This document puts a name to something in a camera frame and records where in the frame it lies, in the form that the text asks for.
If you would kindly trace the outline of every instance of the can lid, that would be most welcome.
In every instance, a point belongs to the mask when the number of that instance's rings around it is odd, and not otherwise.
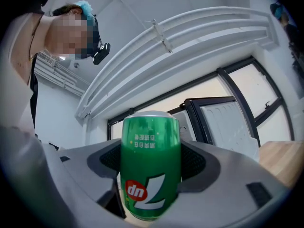
[[[174,118],[170,113],[167,112],[162,112],[162,111],[146,111],[146,112],[136,112],[130,116],[127,116],[126,118],[131,118],[131,117],[138,117],[138,116],[155,116],[155,117],[168,117],[168,118]]]

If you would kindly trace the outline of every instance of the green can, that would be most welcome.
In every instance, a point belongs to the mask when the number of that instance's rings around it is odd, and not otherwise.
[[[135,113],[123,121],[121,189],[137,218],[152,221],[176,199],[181,181],[179,122],[169,113]]]

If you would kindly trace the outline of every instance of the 7up can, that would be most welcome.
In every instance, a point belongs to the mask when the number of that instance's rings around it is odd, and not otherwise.
[[[121,188],[127,209],[155,220],[175,200],[181,181],[179,122],[166,112],[135,113],[123,121]]]

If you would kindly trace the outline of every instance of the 7up logo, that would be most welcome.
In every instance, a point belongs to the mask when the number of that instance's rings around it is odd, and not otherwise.
[[[161,189],[163,181],[165,180],[165,174],[148,178],[147,187],[143,186],[135,180],[128,180],[125,183],[125,190],[128,196],[136,201],[134,207],[138,209],[159,209],[164,203],[165,199],[159,202],[149,203],[158,191]]]

